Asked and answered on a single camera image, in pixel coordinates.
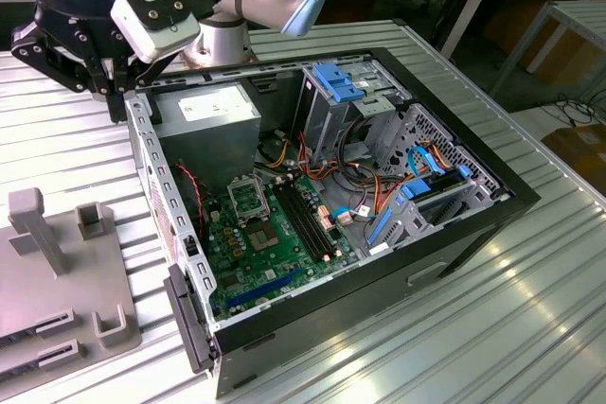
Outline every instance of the aluminum workbench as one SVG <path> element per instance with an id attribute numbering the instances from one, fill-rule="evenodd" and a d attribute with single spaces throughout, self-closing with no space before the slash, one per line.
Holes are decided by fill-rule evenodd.
<path id="1" fill-rule="evenodd" d="M 606 206 L 418 35 L 393 22 L 252 35 L 262 60 L 385 46 L 541 195 L 463 269 L 238 389 L 225 402 L 606 402 Z M 0 57 L 0 196 L 37 185 L 46 213 L 109 203 L 143 343 L 14 403 L 209 402 L 162 287 L 167 265 L 125 125 Z M 0 205 L 5 222 L 6 205 Z"/>

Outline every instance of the table leg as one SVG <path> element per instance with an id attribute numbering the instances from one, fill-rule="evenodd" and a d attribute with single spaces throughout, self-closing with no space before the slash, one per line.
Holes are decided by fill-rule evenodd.
<path id="1" fill-rule="evenodd" d="M 465 33 L 465 29 L 472 20 L 472 17 L 475 15 L 475 12 L 477 11 L 477 8 L 480 6 L 481 2 L 482 0 L 467 0 L 467 2 L 465 3 L 465 7 L 461 11 L 461 14 L 459 14 L 458 19 L 454 24 L 453 30 L 451 30 L 451 33 L 448 36 L 448 39 L 446 40 L 446 43 L 439 51 L 440 54 L 446 59 L 450 59 L 450 57 L 453 55 L 453 52 L 455 52 L 456 45 L 463 36 L 463 33 Z"/>
<path id="2" fill-rule="evenodd" d="M 513 70 L 518 60 L 522 58 L 525 51 L 535 39 L 539 31 L 541 30 L 541 27 L 543 27 L 543 24 L 546 21 L 547 16 L 549 15 L 550 9 L 551 5 L 548 3 L 543 6 L 541 11 L 539 11 L 539 14 L 537 14 L 537 17 L 534 18 L 534 21 L 532 21 L 532 24 L 520 39 L 520 41 L 515 45 L 515 47 L 509 54 L 509 57 L 503 63 L 503 66 L 501 67 L 501 71 L 499 72 L 496 81 L 489 90 L 489 95 L 491 97 L 494 97 L 497 94 L 497 92 L 511 73 L 511 70 Z"/>
<path id="3" fill-rule="evenodd" d="M 551 50 L 554 48 L 554 46 L 558 43 L 558 41 L 560 40 L 560 38 L 563 36 L 564 32 L 567 29 L 568 29 L 568 27 L 563 26 L 562 24 L 560 24 L 558 26 L 558 28 L 556 28 L 556 31 L 553 32 L 551 37 L 549 37 L 549 40 L 547 40 L 545 42 L 544 46 L 541 48 L 539 53 L 536 55 L 536 57 L 532 60 L 532 62 L 526 69 L 526 71 L 528 73 L 534 73 L 535 71 L 537 71 L 537 68 L 539 68 L 541 66 L 541 63 L 543 63 L 543 61 L 545 60 L 547 55 L 551 52 Z"/>

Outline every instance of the blue plastic clip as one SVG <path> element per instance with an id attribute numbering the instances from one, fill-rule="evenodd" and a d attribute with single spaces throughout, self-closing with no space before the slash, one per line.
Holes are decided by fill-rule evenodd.
<path id="1" fill-rule="evenodd" d="M 458 173 L 461 174 L 461 177 L 463 177 L 465 180 L 469 179 L 472 175 L 470 169 L 465 165 L 458 167 Z"/>
<path id="2" fill-rule="evenodd" d="M 415 199 L 416 196 L 420 196 L 429 191 L 431 191 L 431 188 L 423 180 L 415 180 L 408 184 L 404 184 L 401 188 L 402 194 L 406 196 L 406 199 L 409 201 Z"/>
<path id="3" fill-rule="evenodd" d="M 322 85 L 332 92 L 332 96 L 337 103 L 353 101 L 365 97 L 365 93 L 356 88 L 348 78 L 334 63 L 325 63 L 314 65 L 313 73 L 316 75 Z"/>

